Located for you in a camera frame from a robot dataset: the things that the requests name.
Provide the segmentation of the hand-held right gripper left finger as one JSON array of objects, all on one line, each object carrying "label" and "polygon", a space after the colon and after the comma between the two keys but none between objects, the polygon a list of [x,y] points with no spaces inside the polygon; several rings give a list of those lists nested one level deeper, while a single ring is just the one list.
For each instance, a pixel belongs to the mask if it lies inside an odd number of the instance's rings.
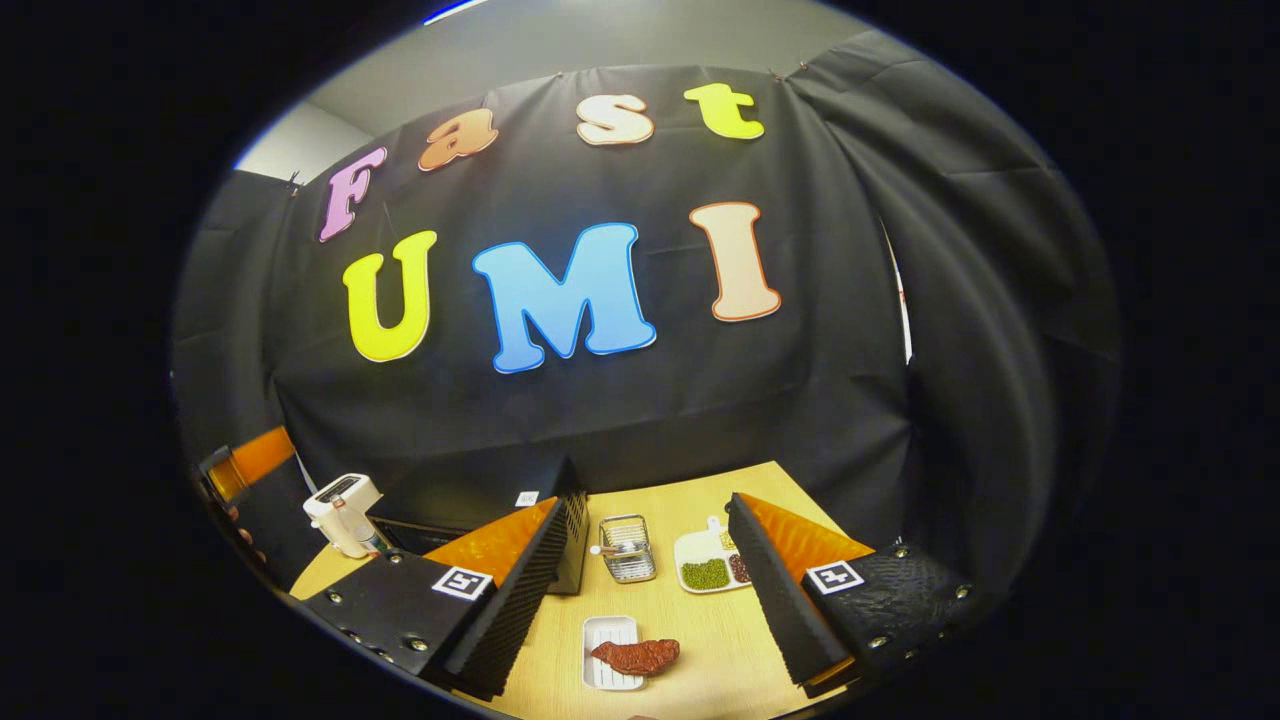
[{"label": "hand-held right gripper left finger", "polygon": [[357,651],[480,700],[502,694],[568,542],[570,502],[552,497],[504,518],[499,534],[454,542],[513,550],[504,573],[470,550],[436,561],[396,550],[329,582],[302,605]]}]

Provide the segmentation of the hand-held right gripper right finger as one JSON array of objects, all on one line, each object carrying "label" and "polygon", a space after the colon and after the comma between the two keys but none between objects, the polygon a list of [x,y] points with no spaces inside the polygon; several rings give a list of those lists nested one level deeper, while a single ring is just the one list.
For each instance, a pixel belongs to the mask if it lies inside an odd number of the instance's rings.
[{"label": "hand-held right gripper right finger", "polygon": [[873,550],[735,493],[730,537],[794,682],[809,697],[905,673],[977,611],[977,585],[913,544]]}]

